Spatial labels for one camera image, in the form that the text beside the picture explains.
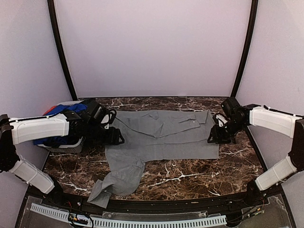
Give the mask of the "grey button shirt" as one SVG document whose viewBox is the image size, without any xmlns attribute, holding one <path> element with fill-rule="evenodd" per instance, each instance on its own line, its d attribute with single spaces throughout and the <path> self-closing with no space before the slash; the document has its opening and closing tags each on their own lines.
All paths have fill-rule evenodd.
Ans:
<svg viewBox="0 0 304 228">
<path fill-rule="evenodd" d="M 110 172 L 96 181 L 88 202 L 106 208 L 111 195 L 135 192 L 146 162 L 217 159 L 219 146 L 207 142 L 213 125 L 210 110 L 119 111 L 113 126 L 121 130 L 125 142 L 105 147 Z"/>
</svg>

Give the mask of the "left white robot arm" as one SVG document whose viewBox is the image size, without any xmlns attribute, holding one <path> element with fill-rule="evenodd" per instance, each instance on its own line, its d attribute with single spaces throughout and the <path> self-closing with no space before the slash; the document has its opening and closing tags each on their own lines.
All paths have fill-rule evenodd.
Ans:
<svg viewBox="0 0 304 228">
<path fill-rule="evenodd" d="M 0 116 L 0 170 L 10 172 L 48 195 L 57 207 L 67 203 L 56 180 L 17 155 L 16 145 L 34 141 L 45 148 L 77 147 L 82 139 L 94 139 L 105 145 L 120 145 L 124 138 L 112 127 L 117 112 L 94 99 L 66 102 L 53 106 L 43 116 L 9 118 Z"/>
</svg>

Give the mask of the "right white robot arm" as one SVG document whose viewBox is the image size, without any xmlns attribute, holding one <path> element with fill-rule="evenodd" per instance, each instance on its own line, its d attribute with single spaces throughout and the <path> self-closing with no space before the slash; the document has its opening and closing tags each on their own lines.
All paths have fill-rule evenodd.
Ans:
<svg viewBox="0 0 304 228">
<path fill-rule="evenodd" d="M 249 126 L 262 128 L 287 137 L 291 141 L 288 154 L 268 168 L 248 185 L 242 196 L 247 206 L 253 206 L 261 198 L 261 192 L 284 182 L 304 170 L 304 117 L 270 108 L 266 105 L 241 105 L 234 97 L 221 103 L 224 113 L 213 116 L 208 143 L 225 144 L 234 141 L 236 135 Z"/>
</svg>

